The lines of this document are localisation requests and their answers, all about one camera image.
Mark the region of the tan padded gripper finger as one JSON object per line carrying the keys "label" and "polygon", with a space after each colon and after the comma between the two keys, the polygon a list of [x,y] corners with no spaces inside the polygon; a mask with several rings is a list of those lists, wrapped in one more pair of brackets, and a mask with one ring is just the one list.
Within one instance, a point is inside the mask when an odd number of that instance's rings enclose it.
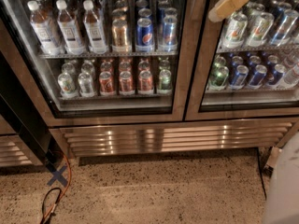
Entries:
{"label": "tan padded gripper finger", "polygon": [[249,0],[219,0],[208,12],[208,18],[212,22],[223,21],[233,12],[242,8]]}

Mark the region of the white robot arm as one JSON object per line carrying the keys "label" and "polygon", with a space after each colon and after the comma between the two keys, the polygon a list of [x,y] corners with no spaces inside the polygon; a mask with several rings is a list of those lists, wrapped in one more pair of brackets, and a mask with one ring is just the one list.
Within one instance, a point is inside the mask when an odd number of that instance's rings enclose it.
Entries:
{"label": "white robot arm", "polygon": [[[299,0],[219,0],[220,49],[230,68],[219,103],[263,116],[299,103]],[[270,181],[263,224],[299,224],[299,132],[283,146]]]}

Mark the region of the robot base corner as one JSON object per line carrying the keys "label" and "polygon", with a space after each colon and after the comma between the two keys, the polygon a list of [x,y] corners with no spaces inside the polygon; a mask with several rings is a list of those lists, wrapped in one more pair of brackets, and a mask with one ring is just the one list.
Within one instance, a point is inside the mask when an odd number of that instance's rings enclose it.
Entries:
{"label": "robot base corner", "polygon": [[265,170],[268,170],[268,171],[274,170],[281,151],[282,151],[282,149],[279,147],[271,148],[270,155],[269,155],[267,162],[265,164],[265,167],[264,167]]}

